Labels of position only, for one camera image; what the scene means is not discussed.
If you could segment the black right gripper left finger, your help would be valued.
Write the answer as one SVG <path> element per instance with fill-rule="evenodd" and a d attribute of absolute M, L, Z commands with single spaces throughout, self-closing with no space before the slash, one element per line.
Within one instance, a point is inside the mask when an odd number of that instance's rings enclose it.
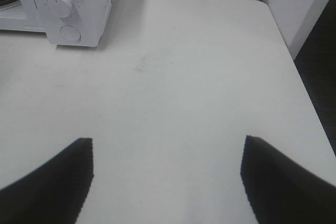
<path fill-rule="evenodd" d="M 1 223 L 75 223 L 93 178 L 93 140 L 79 138 L 1 189 Z"/>

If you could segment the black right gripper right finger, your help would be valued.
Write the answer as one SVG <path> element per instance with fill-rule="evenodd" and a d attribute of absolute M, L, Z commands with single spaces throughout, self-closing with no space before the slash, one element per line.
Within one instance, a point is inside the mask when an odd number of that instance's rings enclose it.
<path fill-rule="evenodd" d="M 335 223 L 335 186 L 246 136 L 240 176 L 258 223 Z"/>

